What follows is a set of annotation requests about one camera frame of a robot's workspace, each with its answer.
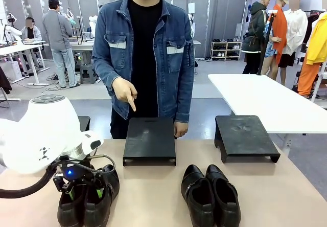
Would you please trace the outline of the person's right hand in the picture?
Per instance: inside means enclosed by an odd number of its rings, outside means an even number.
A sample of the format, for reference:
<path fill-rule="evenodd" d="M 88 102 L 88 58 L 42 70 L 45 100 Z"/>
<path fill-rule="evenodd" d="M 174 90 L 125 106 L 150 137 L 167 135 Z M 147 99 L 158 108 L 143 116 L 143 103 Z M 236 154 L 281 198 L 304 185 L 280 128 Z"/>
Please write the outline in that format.
<path fill-rule="evenodd" d="M 112 83 L 115 96 L 119 101 L 128 103 L 133 111 L 136 111 L 134 101 L 137 99 L 137 91 L 134 85 L 122 77 L 117 77 Z"/>

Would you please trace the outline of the person's left hand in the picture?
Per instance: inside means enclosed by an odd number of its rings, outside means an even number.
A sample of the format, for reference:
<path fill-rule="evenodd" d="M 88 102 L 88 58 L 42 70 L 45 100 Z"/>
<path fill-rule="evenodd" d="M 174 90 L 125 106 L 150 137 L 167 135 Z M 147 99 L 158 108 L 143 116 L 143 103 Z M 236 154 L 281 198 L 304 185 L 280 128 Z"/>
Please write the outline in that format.
<path fill-rule="evenodd" d="M 182 122 L 174 122 L 174 137 L 175 138 L 180 138 L 183 137 L 189 128 L 188 123 L 182 123 Z"/>

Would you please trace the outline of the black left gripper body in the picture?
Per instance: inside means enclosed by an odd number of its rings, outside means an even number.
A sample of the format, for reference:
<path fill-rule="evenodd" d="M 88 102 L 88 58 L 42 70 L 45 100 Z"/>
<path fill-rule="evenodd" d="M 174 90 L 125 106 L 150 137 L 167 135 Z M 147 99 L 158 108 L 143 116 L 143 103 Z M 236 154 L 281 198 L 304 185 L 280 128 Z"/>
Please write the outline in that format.
<path fill-rule="evenodd" d="M 105 188 L 102 174 L 90 161 L 72 162 L 59 165 L 59 171 L 53 176 L 53 182 L 59 192 L 68 193 L 76 186 L 87 185 L 102 191 Z"/>

